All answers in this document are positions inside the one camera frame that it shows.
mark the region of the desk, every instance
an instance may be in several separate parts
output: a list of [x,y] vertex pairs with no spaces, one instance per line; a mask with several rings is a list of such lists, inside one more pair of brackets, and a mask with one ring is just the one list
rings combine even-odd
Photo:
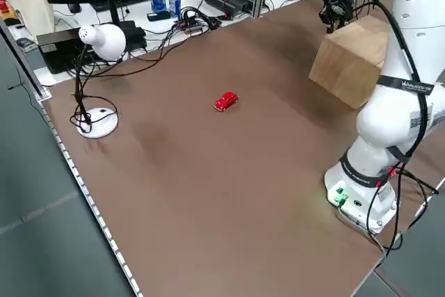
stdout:
[[[120,110],[118,129],[98,141],[68,121],[72,83],[51,89],[44,106],[145,296],[344,297],[379,260],[325,199],[323,173],[357,133],[356,112],[308,78],[325,34],[320,6],[246,19],[151,70],[91,81],[86,94]],[[227,90],[240,101],[216,112]],[[409,167],[432,184],[445,174],[435,163],[443,136]],[[420,197],[404,188],[406,224]]]
[[[201,1],[202,0],[182,0],[182,5],[198,7]],[[271,5],[270,1],[273,2],[274,7],[278,7],[280,4],[282,4],[284,1],[287,0],[267,0],[269,6]],[[81,13],[76,14],[75,16],[66,16],[66,15],[71,15],[66,5],[60,5],[60,4],[54,5],[54,10],[55,10],[54,21],[55,23],[58,22],[56,30],[65,30],[65,29],[70,29],[71,27],[80,27],[83,25],[98,24],[99,22],[111,21],[111,16],[108,11],[96,15],[95,10],[91,7],[90,4],[84,3],[81,4],[81,6],[82,6]],[[170,20],[163,20],[160,22],[149,22],[147,20],[147,13],[150,13],[152,11],[150,1],[130,5],[128,6],[128,8],[131,11],[131,13],[128,16],[126,16],[126,19],[133,20],[137,26],[140,26],[143,29],[148,29],[150,31],[156,31],[156,32],[167,31],[168,29],[171,28],[174,21],[173,19],[170,19]],[[217,16],[222,14],[222,12],[216,10],[211,6],[208,6],[206,3],[203,3],[200,9],[209,16]],[[119,16],[122,17],[122,13],[119,9],[118,12]],[[224,22],[224,25],[227,26],[234,22]],[[16,39],[28,37],[34,40],[33,37],[29,36],[29,34],[26,33],[26,29],[21,29],[18,31],[15,30],[14,28],[11,28],[11,33]],[[159,46],[160,44],[159,39],[162,37],[163,37],[162,35],[160,37],[159,35],[153,35],[148,33],[147,39],[149,41],[147,41],[147,49],[150,50]],[[185,38],[186,35],[178,34],[172,39],[172,43],[180,42]],[[134,54],[136,56],[139,56],[144,53],[145,52],[141,51],[141,52],[135,52]],[[39,79],[40,83],[46,86],[52,86],[55,83],[71,79],[71,76],[66,72],[62,72],[60,74],[52,74],[46,67],[37,69],[35,71],[35,74]]]

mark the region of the black cable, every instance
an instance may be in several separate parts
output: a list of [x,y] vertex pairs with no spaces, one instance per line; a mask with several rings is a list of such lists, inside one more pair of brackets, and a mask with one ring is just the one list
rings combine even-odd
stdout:
[[97,21],[99,22],[99,24],[102,24],[101,22],[100,22],[100,18],[99,18],[99,13],[96,11],[96,18],[97,18]]
[[67,23],[64,19],[62,19],[61,17],[59,17],[59,19],[57,20],[57,22],[54,24],[55,27],[57,27],[57,25],[60,23],[60,21],[65,22],[68,26],[71,27],[71,29],[74,29],[73,26],[71,26],[69,23]]
[[147,30],[147,29],[143,29],[144,31],[147,31],[148,33],[151,33],[151,34],[154,34],[154,35],[163,35],[163,34],[166,34],[166,33],[168,33],[169,31],[170,31],[170,29],[169,30],[167,30],[167,31],[162,31],[162,32],[156,32],[156,31],[149,31],[149,30]]
[[282,3],[282,4],[279,6],[279,8],[283,7],[285,3],[288,3],[288,2],[290,2],[290,1],[297,1],[297,0],[286,0],[284,3]]
[[415,226],[417,224],[417,222],[419,222],[419,220],[421,220],[423,215],[428,210],[428,197],[426,196],[425,189],[422,186],[421,181],[419,179],[417,179],[417,177],[415,177],[414,175],[412,175],[412,176],[413,176],[414,180],[417,182],[417,185],[419,186],[419,188],[420,188],[420,190],[422,192],[424,207],[423,207],[422,211],[420,212],[420,214],[412,221],[410,226],[408,226],[408,229],[410,229],[411,227]]
[[[410,52],[410,49],[406,43],[405,37],[403,35],[403,32],[396,20],[396,18],[391,14],[391,12],[379,1],[379,0],[369,0],[368,3],[364,3],[363,5],[359,6],[359,8],[363,8],[366,5],[373,5],[373,6],[377,6],[379,7],[382,12],[385,14],[385,16],[388,19],[389,24],[391,25],[391,28],[394,32],[394,35],[396,36],[397,42],[399,44],[400,50],[402,51],[402,53],[405,56],[406,61],[408,62],[408,65],[410,67],[410,74],[411,77],[414,81],[418,81],[421,82],[420,77],[419,77],[419,73],[417,71],[417,67],[416,64],[414,62],[414,58],[412,57],[412,54]],[[423,140],[423,137],[426,134],[426,129],[428,127],[428,106],[426,104],[426,97],[423,94],[417,94],[418,100],[419,100],[419,108],[420,108],[420,112],[421,112],[421,126],[419,129],[419,133],[418,136],[416,138],[416,141],[414,142],[413,146],[407,151],[406,156],[407,157],[411,157],[413,155],[413,153],[415,152],[415,150],[418,148],[418,146],[420,145],[421,141]],[[401,162],[397,163],[389,172],[389,175],[392,174],[393,171],[395,171],[395,169],[401,164]],[[387,249],[387,256],[389,255],[389,253],[393,250],[393,246],[394,246],[394,242],[396,240],[396,236],[398,234],[398,219],[399,219],[399,207],[400,207],[400,201],[401,201],[401,181],[402,181],[402,176],[404,174],[405,171],[405,167],[406,167],[406,163],[402,164],[402,167],[400,168],[400,173],[398,174],[398,183],[397,183],[397,201],[396,201],[396,222],[395,222],[395,227],[394,227],[394,232],[393,232],[393,236],[391,239],[391,244],[389,245],[388,249]],[[419,187],[422,190],[422,194],[424,195],[424,189],[422,187],[422,185],[420,184],[420,182],[418,182]],[[375,192],[373,199],[370,203],[370,207],[368,210],[368,215],[366,217],[366,229],[368,231],[369,236],[372,238],[372,234],[371,231],[369,229],[369,216],[371,214],[371,207],[373,202],[375,201],[375,198],[378,194],[378,191],[380,190],[380,188]],[[422,215],[425,213],[425,209],[422,211],[422,213],[416,217],[416,219],[414,220],[414,222],[412,223],[411,226],[413,226],[413,224],[417,223],[419,221],[419,219],[422,217]]]
[[38,109],[36,106],[34,106],[34,104],[33,104],[33,99],[31,98],[31,94],[30,94],[30,92],[28,91],[28,89],[26,88],[26,86],[23,84],[22,76],[20,76],[19,69],[15,68],[15,70],[17,71],[17,76],[19,77],[19,86],[21,86],[21,87],[25,90],[26,94],[28,95],[28,98],[29,98],[29,104],[30,104],[30,105],[31,105],[31,106],[38,112],[39,116],[42,118],[42,120],[43,120],[43,122],[45,123],[45,125],[49,128],[49,130],[52,131],[52,129],[51,129],[51,127],[49,126],[48,122],[45,120],[45,117],[43,116],[43,114],[39,111],[39,109]]
[[148,65],[147,67],[143,67],[139,70],[133,71],[133,72],[129,72],[129,73],[125,73],[125,74],[103,74],[107,71],[109,71],[110,69],[107,69],[103,72],[100,72],[99,74],[95,75],[94,78],[96,77],[100,77],[100,78],[116,78],[116,77],[127,77],[130,76],[132,74],[136,74],[145,70],[150,69],[151,67],[156,66],[157,64],[159,64],[172,50],[178,48],[179,46],[183,45],[186,41],[190,40],[191,38],[194,38],[198,35],[191,35],[189,38],[186,38],[184,41],[172,46],[171,48],[169,48],[169,50],[164,52],[164,49],[167,45],[170,44],[171,39],[175,36],[175,34],[179,33],[181,31],[181,28],[186,28],[188,24],[192,24],[192,23],[196,23],[199,22],[200,24],[203,25],[204,28],[207,27],[206,31],[203,31],[203,33],[206,33],[207,31],[210,30],[214,30],[217,29],[219,27],[218,20],[215,20],[215,18],[211,18],[206,16],[203,12],[201,12],[200,10],[198,10],[197,8],[194,7],[185,7],[181,9],[181,13],[180,13],[180,20],[178,20],[178,23],[176,23],[175,25],[172,26],[172,28],[168,31],[167,36],[164,37],[163,42],[161,43],[161,45],[159,46],[159,50],[160,50],[160,54],[159,57],[157,59],[145,59],[145,58],[141,58],[141,57],[137,57],[134,56],[134,58],[141,60],[141,61],[145,61],[145,62],[151,62],[152,64]]
[[[403,163],[402,167],[400,168],[400,171],[403,172],[404,169],[406,167],[406,164]],[[394,243],[396,242],[396,237],[398,234],[398,219],[399,219],[399,213],[400,213],[400,205],[401,205],[401,193],[402,193],[402,174],[398,175],[398,179],[397,179],[397,201],[396,201],[396,221],[394,224],[394,232],[392,234],[392,239],[391,239],[391,243],[388,246],[387,249],[387,257],[389,256],[389,253],[392,251],[392,248],[394,246]]]
[[[94,123],[100,122],[102,120],[105,120],[106,118],[110,117],[111,115],[117,114],[118,113],[118,108],[116,105],[114,105],[114,103],[104,97],[99,97],[99,96],[95,96],[95,95],[85,95],[83,93],[83,89],[85,88],[85,85],[87,84],[88,80],[92,77],[92,73],[95,71],[95,64],[93,65],[89,75],[87,76],[86,80],[82,83],[80,80],[80,71],[81,68],[83,66],[83,61],[85,59],[86,56],[86,52],[87,52],[87,48],[88,46],[85,45],[85,47],[82,50],[82,53],[79,57],[79,59],[76,62],[76,88],[75,88],[75,92],[74,92],[74,98],[77,102],[76,108],[74,109],[73,114],[70,116],[70,122],[77,127],[78,129],[80,129],[84,134],[89,134],[92,131],[92,125]],[[105,102],[108,102],[109,104],[111,104],[113,106],[113,112],[112,113],[108,113],[106,114],[104,117],[98,119],[98,120],[91,120],[91,115],[86,111],[85,106],[83,105],[83,100],[84,99],[100,99],[103,100]],[[84,125],[88,125],[89,126],[89,130],[85,130],[82,127],[82,124]]]
[[275,4],[273,3],[273,1],[272,0],[269,0],[269,1],[272,4],[272,10],[275,10]]
[[55,13],[60,13],[61,15],[64,15],[64,16],[66,16],[66,17],[73,17],[73,16],[75,16],[75,14],[71,14],[71,15],[69,15],[69,14],[62,13],[62,12],[59,11],[59,10],[53,10],[53,12],[55,12]]

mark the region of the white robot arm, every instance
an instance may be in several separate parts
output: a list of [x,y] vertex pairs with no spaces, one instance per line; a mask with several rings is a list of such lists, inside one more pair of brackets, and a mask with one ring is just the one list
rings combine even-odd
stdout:
[[325,174],[328,200],[336,206],[341,203],[345,214],[374,233],[380,233],[397,210],[395,192],[385,176],[401,158],[391,148],[405,154],[419,136],[416,89],[430,90],[426,95],[428,133],[445,120],[445,88],[435,86],[445,69],[445,0],[393,0],[392,14],[421,83],[412,81],[407,54],[391,31],[382,69],[386,83],[383,80],[376,86],[359,114],[358,139]]

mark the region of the label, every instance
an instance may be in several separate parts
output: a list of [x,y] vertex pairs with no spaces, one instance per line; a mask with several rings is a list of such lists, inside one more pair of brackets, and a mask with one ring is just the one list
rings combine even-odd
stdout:
[[445,110],[434,115],[430,130],[445,121]]
[[388,196],[390,196],[390,195],[391,195],[391,186],[389,184],[386,184],[378,192],[378,199],[381,202],[384,202],[388,198]]
[[[431,122],[431,113],[432,106],[428,107],[428,123]],[[419,133],[420,130],[420,111],[413,111],[410,114],[410,130],[408,131],[408,135],[415,136]]]
[[42,45],[40,48],[44,54],[57,51],[57,47],[54,43],[51,43],[50,45]]

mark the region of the red toy car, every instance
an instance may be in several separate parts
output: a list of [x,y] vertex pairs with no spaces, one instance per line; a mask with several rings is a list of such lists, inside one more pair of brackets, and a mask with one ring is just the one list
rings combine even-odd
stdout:
[[238,101],[238,95],[232,92],[224,93],[221,99],[219,99],[213,105],[217,111],[225,111],[232,104]]

